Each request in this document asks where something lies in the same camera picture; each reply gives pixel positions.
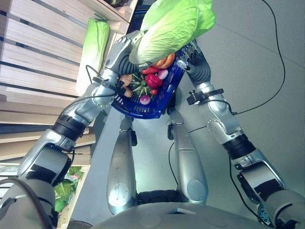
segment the green leafy vegetable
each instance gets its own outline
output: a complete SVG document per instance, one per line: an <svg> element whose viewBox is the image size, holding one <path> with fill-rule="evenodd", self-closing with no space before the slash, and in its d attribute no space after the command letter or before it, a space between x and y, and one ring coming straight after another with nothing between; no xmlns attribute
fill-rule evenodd
<svg viewBox="0 0 305 229"><path fill-rule="evenodd" d="M74 184L69 180L64 179L58 186L54 188L55 191L55 211L61 212L63 208L69 203L71 194L74 191Z"/></svg>
<svg viewBox="0 0 305 229"><path fill-rule="evenodd" d="M110 27L107 23L89 18L82 48L80 68L77 75L76 91L79 95L83 95L90 84L86 65L90 65L97 71L101 69L109 34ZM89 69L89 73L91 78L96 76L95 72L91 69Z"/></svg>
<svg viewBox="0 0 305 229"><path fill-rule="evenodd" d="M81 166L72 166L70 167L69 172L65 175L65 179L54 188L55 211L61 212L64 207L69 204L82 174Z"/></svg>
<svg viewBox="0 0 305 229"><path fill-rule="evenodd" d="M212 0L157 0L141 30L147 32L130 54L136 64L155 63L208 31L215 23Z"/></svg>
<svg viewBox="0 0 305 229"><path fill-rule="evenodd" d="M72 166L69 168L69 174L71 176L81 174L81 166Z"/></svg>
<svg viewBox="0 0 305 229"><path fill-rule="evenodd" d="M181 0L157 0L146 12L141 25L141 31L148 30L162 17L164 17Z"/></svg>

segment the red bell pepper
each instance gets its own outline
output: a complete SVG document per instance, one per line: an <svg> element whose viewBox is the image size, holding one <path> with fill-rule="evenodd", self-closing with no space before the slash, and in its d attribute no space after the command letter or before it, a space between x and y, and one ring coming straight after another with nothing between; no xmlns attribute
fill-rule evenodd
<svg viewBox="0 0 305 229"><path fill-rule="evenodd" d="M163 80L160 80L154 74L148 74L145 77L145 82L146 82L147 86L149 86L150 89L158 89L158 87L160 87L162 85L162 81Z"/></svg>
<svg viewBox="0 0 305 229"><path fill-rule="evenodd" d="M141 73L143 75L148 75L148 74L152 74L152 73L157 73L158 71L159 71L159 68L148 67L147 69L142 70Z"/></svg>

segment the concrete floor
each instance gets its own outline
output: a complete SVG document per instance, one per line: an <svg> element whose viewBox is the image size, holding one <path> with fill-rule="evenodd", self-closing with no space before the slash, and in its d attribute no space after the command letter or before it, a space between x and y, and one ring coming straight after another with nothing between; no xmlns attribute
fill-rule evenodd
<svg viewBox="0 0 305 229"><path fill-rule="evenodd" d="M287 187L305 195L305 2L267 2L277 18L286 82L280 94L271 102L238 115L238 119L249 139L277 168ZM282 81L283 68L276 48L273 17L259 0L214 0L213 8L216 24L197 41L211 66L215 87L223 88L232 110L240 112L267 100L278 90ZM192 89L185 75L177 90L177 107L188 130L206 123L197 107L189 106L185 100ZM123 115L114 109L108 115L73 219L96 224L111 217L105 189L122 118ZM168 116L163 115L160 119L134 121L138 136L138 145L133 148L138 192L176 188L167 160L172 143L166 136L167 120ZM207 205L254 219L230 182L226 152L206 129L191 135L209 185Z"/></svg>

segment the cabbage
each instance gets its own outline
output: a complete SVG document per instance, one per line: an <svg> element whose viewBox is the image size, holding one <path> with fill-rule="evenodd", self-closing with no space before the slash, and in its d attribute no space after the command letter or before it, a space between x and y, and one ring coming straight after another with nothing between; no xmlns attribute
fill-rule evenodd
<svg viewBox="0 0 305 229"><path fill-rule="evenodd" d="M215 24L212 0L157 0L147 11L130 54L135 64L155 63L179 50Z"/></svg>
<svg viewBox="0 0 305 229"><path fill-rule="evenodd" d="M141 25L141 31L148 30L151 26L157 23L162 17L164 17L171 9L177 5L181 0L158 0L156 1L146 12Z"/></svg>
<svg viewBox="0 0 305 229"><path fill-rule="evenodd" d="M98 72L101 69L109 34L110 27L107 23L89 18L76 82L76 91L79 95L83 95L90 85L86 65L90 65ZM91 69L89 73L91 79L96 76Z"/></svg>

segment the blue basket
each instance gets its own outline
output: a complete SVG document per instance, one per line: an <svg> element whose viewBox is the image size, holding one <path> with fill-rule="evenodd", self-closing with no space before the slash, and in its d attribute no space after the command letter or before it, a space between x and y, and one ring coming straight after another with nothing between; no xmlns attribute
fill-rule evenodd
<svg viewBox="0 0 305 229"><path fill-rule="evenodd" d="M135 11L128 32L140 29L146 11L147 10ZM119 112L129 117L141 119L160 118L160 116L165 112L169 100L178 87L184 74L184 70L179 68L176 62L177 57L172 65L167 68L167 77L164 79L162 86L159 88L158 94L152 97L152 100L148 105L142 105L140 103L140 99L136 96L126 98L125 96L116 95L114 97L112 106Z"/></svg>

